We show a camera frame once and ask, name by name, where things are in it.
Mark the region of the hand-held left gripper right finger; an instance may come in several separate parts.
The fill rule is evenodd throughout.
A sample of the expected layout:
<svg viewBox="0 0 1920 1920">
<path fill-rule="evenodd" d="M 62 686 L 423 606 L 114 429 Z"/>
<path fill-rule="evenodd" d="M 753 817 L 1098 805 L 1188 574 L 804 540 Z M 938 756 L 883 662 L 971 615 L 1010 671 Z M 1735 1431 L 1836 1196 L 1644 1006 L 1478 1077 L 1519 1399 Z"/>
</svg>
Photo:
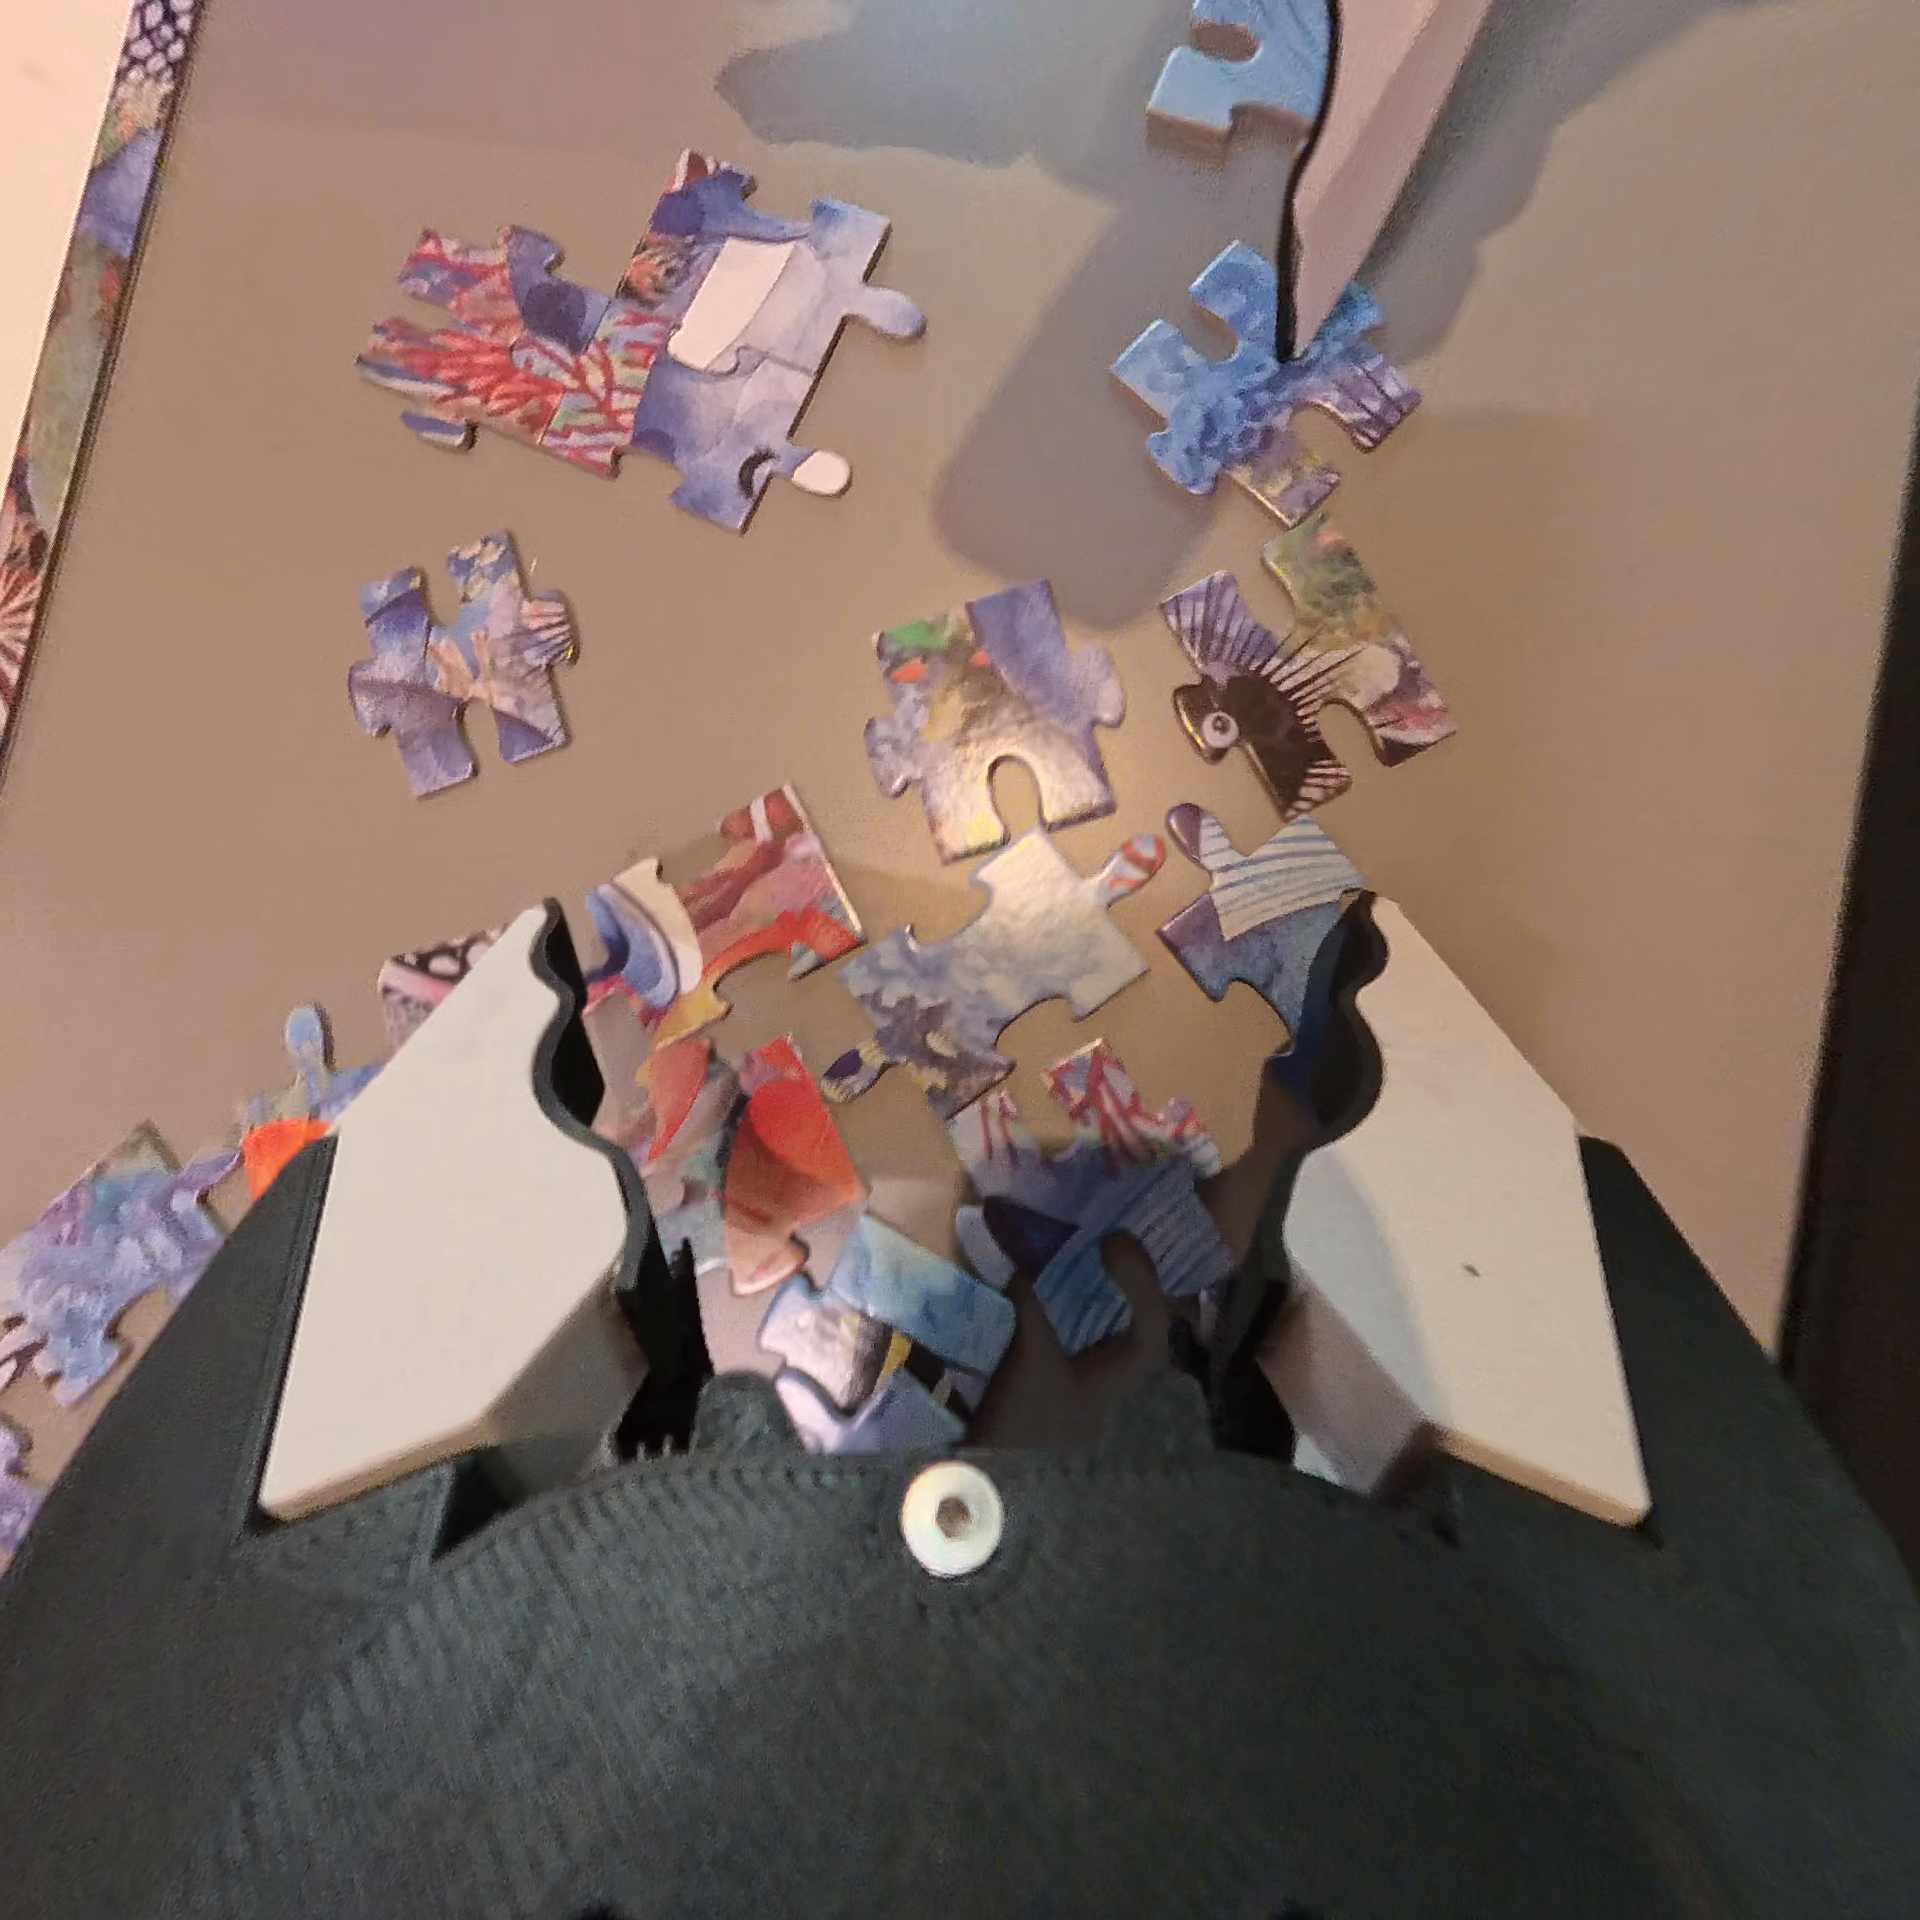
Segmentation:
<svg viewBox="0 0 1920 1920">
<path fill-rule="evenodd" d="M 1217 1437 L 1395 1496 L 1462 1463 L 1650 1510 L 1569 1103 L 1378 896 L 1348 910 L 1283 1164 L 1206 1344 Z"/>
</svg>

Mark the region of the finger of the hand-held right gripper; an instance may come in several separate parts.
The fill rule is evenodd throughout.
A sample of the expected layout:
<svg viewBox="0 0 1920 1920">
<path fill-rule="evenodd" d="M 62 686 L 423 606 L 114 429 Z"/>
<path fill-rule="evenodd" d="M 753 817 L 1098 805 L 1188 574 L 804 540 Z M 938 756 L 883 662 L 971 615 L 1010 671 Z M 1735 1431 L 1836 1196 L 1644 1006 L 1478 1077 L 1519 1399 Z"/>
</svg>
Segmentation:
<svg viewBox="0 0 1920 1920">
<path fill-rule="evenodd" d="M 1286 181 L 1279 348 L 1303 353 L 1447 107 L 1490 1 L 1335 1 L 1329 93 Z"/>
</svg>

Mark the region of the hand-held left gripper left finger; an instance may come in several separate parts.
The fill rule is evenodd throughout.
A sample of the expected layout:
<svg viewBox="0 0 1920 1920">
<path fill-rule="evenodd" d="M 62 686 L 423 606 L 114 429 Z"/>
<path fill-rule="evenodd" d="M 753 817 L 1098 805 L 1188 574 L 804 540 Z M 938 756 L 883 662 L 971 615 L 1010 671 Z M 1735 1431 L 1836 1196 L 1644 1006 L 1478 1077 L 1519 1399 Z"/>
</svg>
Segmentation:
<svg viewBox="0 0 1920 1920">
<path fill-rule="evenodd" d="M 684 1441 L 698 1281 L 666 1252 L 557 902 L 523 910 L 335 1121 L 255 1496 L 305 1520 L 475 1460 L 509 1502 Z"/>
</svg>

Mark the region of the black white spotted puzzle piece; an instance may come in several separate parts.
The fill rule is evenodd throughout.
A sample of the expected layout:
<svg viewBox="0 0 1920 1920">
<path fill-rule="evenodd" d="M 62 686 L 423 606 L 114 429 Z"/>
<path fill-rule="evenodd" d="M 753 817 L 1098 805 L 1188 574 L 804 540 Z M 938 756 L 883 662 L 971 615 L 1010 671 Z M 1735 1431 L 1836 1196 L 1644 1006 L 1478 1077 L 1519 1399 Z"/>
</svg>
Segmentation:
<svg viewBox="0 0 1920 1920">
<path fill-rule="evenodd" d="M 386 1049 L 394 1056 L 446 997 L 468 977 L 503 927 L 481 927 L 461 940 L 402 951 L 374 974 Z"/>
</svg>

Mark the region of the blue mottled puzzle piece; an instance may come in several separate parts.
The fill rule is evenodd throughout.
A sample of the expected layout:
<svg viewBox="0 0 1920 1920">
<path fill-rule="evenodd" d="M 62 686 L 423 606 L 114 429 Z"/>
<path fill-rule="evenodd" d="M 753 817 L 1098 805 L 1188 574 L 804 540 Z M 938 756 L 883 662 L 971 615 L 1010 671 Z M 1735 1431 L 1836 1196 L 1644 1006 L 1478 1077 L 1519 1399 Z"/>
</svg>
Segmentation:
<svg viewBox="0 0 1920 1920">
<path fill-rule="evenodd" d="M 1231 241 L 1191 280 L 1191 299 L 1235 334 L 1209 359 L 1164 319 L 1113 360 L 1117 384 L 1164 419 L 1147 437 L 1155 464 L 1185 492 L 1206 496 L 1230 476 L 1285 527 L 1308 520 L 1340 476 L 1298 441 L 1292 419 L 1316 409 L 1343 425 L 1356 448 L 1377 448 L 1422 393 L 1372 343 L 1383 309 L 1358 280 L 1337 297 L 1298 356 L 1273 353 L 1279 276 L 1271 261 Z"/>
</svg>

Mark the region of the red sprig blue puzzle piece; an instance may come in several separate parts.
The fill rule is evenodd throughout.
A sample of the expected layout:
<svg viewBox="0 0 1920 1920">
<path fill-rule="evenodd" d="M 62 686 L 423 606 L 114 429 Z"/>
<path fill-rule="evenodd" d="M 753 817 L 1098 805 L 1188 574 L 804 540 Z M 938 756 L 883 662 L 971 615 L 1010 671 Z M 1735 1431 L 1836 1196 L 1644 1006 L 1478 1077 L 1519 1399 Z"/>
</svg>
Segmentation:
<svg viewBox="0 0 1920 1920">
<path fill-rule="evenodd" d="M 1175 1096 L 1149 1109 L 1103 1039 L 1047 1067 L 1047 1088 L 1073 1121 L 1061 1150 L 1030 1133 L 1005 1088 L 949 1117 L 946 1139 L 975 1190 L 953 1230 L 990 1284 L 1027 1276 L 1059 1345 L 1079 1356 L 1134 1323 L 1102 1254 L 1106 1239 L 1137 1240 L 1170 1301 L 1230 1279 L 1230 1245 L 1197 1192 L 1221 1156 L 1194 1107 Z"/>
</svg>

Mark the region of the red white banded puzzle piece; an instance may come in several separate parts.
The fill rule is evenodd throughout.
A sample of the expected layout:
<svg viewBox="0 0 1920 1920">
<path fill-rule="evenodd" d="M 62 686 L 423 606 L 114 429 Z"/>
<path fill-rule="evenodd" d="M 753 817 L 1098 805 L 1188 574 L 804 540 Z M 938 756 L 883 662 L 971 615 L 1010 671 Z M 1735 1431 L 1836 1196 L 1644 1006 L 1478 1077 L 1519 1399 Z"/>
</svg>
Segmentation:
<svg viewBox="0 0 1920 1920">
<path fill-rule="evenodd" d="M 695 880 L 667 880 L 649 854 L 586 900 L 605 949 L 588 974 L 588 1006 L 626 1003 L 659 1045 L 726 1019 L 724 975 L 764 955 L 782 952 L 788 977 L 802 977 L 865 943 L 790 783 L 737 807 L 717 832 L 726 846 Z"/>
</svg>

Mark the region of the purple blue puzzle piece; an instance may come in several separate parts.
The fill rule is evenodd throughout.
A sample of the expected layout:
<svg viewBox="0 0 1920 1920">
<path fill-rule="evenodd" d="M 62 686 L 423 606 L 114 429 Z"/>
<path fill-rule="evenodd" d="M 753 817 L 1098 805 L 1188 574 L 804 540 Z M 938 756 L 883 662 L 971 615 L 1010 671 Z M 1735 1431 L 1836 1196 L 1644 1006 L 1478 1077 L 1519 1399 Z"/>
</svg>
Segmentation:
<svg viewBox="0 0 1920 1920">
<path fill-rule="evenodd" d="M 507 763 L 570 743 L 555 692 L 555 670 L 579 653 L 567 599 L 525 584 L 507 533 L 455 547 L 449 575 L 459 593 L 451 621 L 431 617 L 421 567 L 357 593 L 370 659 L 350 664 L 350 704 L 364 732 L 396 743 L 418 799 L 473 776 L 468 705 L 492 715 Z"/>
</svg>

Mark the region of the pile of loose puzzle pieces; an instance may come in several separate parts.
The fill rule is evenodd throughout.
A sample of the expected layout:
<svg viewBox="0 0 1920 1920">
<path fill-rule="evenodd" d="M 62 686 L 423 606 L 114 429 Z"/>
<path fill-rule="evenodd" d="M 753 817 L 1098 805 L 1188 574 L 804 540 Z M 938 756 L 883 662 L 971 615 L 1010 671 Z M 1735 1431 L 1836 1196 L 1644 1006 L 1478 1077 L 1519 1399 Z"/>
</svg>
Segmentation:
<svg viewBox="0 0 1920 1920">
<path fill-rule="evenodd" d="M 894 927 L 788 977 L 782 952 L 729 975 L 732 1014 L 645 1051 L 604 1127 L 628 1152 L 670 1256 L 689 1256 L 706 1360 L 717 1301 L 764 1301 L 759 1353 L 810 1452 L 950 1449 L 1017 1335 L 1005 1287 L 982 1279 L 953 1216 L 975 1199 L 946 1121 L 1017 1062 L 1004 1030 L 1045 1000 L 1089 1019 L 1146 975 L 1110 923 L 1173 841 L 1206 892 L 1158 927 L 1214 997 L 1239 982 L 1286 1027 L 1273 1069 L 1310 1077 L 1325 1032 L 1323 968 L 1362 893 L 1359 870 L 1311 823 L 1348 783 L 1316 727 L 1348 709 L 1401 760 L 1454 732 L 1343 534 L 1314 511 L 1263 564 L 1294 601 L 1294 631 L 1247 615 L 1219 572 L 1164 606 L 1194 664 L 1173 704 L 1206 758 L 1247 750 L 1279 828 L 1241 853 L 1205 807 L 1125 841 L 1079 872 L 1047 828 L 1113 814 L 1098 747 L 1125 692 L 1106 652 L 1073 652 L 1051 590 L 1023 583 L 875 635 L 889 710 L 865 755 L 889 798 L 916 790 L 945 862 L 985 854 L 987 900 L 939 941 Z"/>
</svg>

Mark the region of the puzzle frame board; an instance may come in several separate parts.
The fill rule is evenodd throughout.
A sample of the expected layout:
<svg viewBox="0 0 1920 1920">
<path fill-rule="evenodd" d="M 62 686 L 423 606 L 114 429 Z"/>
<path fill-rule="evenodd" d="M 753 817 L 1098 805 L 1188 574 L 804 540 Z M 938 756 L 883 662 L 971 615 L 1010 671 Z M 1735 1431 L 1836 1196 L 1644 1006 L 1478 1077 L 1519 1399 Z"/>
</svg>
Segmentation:
<svg viewBox="0 0 1920 1920">
<path fill-rule="evenodd" d="M 206 4 L 5 4 L 2 741 L 106 414 Z"/>
</svg>

